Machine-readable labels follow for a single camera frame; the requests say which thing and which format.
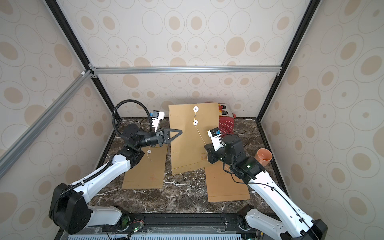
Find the brown file envelope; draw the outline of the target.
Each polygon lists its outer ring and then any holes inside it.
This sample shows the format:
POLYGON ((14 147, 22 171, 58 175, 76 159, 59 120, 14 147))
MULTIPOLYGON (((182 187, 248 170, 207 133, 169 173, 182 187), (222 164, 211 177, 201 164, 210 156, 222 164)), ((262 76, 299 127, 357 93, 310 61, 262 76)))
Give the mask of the brown file envelope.
POLYGON ((123 189, 162 189, 165 176, 167 145, 142 148, 145 153, 140 162, 125 173, 123 189))
POLYGON ((226 173, 222 166, 221 162, 216 162, 205 168, 208 201, 215 203, 250 200, 248 186, 235 183, 234 180, 240 182, 240 179, 226 173))
POLYGON ((171 142, 172 175, 207 167, 205 145, 208 131, 219 126, 219 104, 203 103, 169 106, 170 128, 183 134, 171 142))

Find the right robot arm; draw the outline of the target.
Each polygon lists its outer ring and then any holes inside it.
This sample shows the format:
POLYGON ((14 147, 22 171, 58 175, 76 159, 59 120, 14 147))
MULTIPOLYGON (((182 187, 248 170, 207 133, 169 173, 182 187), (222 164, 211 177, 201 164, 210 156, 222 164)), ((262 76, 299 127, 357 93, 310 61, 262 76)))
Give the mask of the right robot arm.
POLYGON ((251 187, 278 217, 276 220, 252 206, 244 207, 238 213, 242 230, 256 229, 274 240, 325 239, 327 225, 302 211, 273 181, 257 159, 247 157, 239 136, 223 136, 218 128, 208 131, 208 136, 212 141, 205 145, 209 163, 220 162, 225 173, 233 179, 238 178, 237 184, 251 187))

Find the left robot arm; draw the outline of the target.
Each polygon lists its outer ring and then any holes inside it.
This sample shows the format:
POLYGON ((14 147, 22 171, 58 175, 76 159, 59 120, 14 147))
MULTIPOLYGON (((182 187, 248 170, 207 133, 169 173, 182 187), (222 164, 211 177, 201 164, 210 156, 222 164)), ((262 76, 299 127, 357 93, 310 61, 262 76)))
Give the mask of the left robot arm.
POLYGON ((112 121, 116 134, 125 142, 122 149, 86 177, 70 185, 62 183, 54 189, 49 218, 70 235, 86 227, 103 225, 116 226, 120 231, 126 230, 130 218, 122 209, 89 206, 89 202, 106 185, 140 162, 145 155, 143 147, 162 147, 183 133, 181 130, 159 128, 159 122, 163 119, 162 113, 150 113, 137 100, 121 101, 114 108, 112 115, 116 115, 118 108, 127 103, 137 104, 145 110, 150 124, 149 131, 142 130, 136 124, 129 124, 120 132, 116 122, 112 121))

